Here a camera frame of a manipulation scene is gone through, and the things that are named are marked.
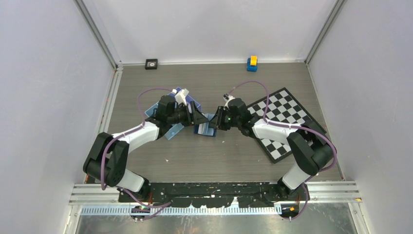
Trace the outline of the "blue card holder wallet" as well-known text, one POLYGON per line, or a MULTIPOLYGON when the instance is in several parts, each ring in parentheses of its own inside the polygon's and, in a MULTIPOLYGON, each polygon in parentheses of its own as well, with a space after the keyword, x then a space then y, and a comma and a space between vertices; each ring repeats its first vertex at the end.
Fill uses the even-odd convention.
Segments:
POLYGON ((206 137, 216 137, 217 130, 215 128, 209 127, 209 122, 214 117, 214 114, 203 113, 203 115, 208 119, 207 122, 195 125, 193 133, 196 135, 206 136, 206 137))

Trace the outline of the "blue three-compartment organizer tray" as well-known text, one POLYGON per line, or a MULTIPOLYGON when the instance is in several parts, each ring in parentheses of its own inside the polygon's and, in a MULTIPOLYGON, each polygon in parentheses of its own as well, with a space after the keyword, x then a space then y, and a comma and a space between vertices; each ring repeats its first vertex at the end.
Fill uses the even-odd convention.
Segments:
MULTIPOLYGON (((172 90, 172 92, 169 93, 170 96, 174 97, 182 88, 176 87, 175 89, 172 90)), ((199 110, 201 110, 201 105, 194 99, 192 98, 189 94, 186 95, 186 102, 190 104, 191 101, 194 101, 195 107, 197 107, 199 110)), ((155 110, 158 107, 158 102, 156 102, 154 105, 152 105, 149 109, 145 111, 145 115, 147 117, 152 116, 155 113, 155 110)), ((182 129, 184 129, 184 126, 182 124, 174 124, 172 127, 165 133, 164 137, 167 140, 172 139, 174 136, 176 136, 182 129)))

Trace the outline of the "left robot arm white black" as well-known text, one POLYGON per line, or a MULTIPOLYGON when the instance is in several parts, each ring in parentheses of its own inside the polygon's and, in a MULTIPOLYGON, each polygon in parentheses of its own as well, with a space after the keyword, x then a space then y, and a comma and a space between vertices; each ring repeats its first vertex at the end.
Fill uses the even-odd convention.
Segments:
POLYGON ((99 179, 102 187, 120 187, 131 192, 138 202, 149 197, 147 179, 126 168, 128 155, 138 147, 163 137, 174 124, 192 126, 207 123, 194 102, 187 103, 165 95, 151 116, 138 126, 111 135, 99 133, 83 165, 83 172, 99 179))

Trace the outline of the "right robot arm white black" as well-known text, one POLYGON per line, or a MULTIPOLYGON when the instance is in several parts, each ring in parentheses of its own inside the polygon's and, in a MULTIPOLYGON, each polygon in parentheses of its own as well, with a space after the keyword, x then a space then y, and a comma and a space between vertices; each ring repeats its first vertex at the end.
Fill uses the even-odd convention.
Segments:
POLYGON ((335 146, 316 129, 313 121, 287 124, 254 116, 240 98, 229 99, 224 106, 219 106, 209 127, 223 131, 237 128, 244 136, 289 146, 295 164, 277 183, 278 194, 284 200, 291 200, 299 186, 328 170, 327 163, 337 161, 335 146))

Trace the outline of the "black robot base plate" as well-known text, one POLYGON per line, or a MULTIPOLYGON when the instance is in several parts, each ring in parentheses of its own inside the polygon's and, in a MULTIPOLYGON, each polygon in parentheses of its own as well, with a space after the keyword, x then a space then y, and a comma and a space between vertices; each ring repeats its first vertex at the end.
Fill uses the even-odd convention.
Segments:
POLYGON ((271 182, 145 182, 138 192, 118 187, 121 203, 149 203, 156 208, 266 208, 276 202, 303 204, 308 187, 284 189, 271 182))

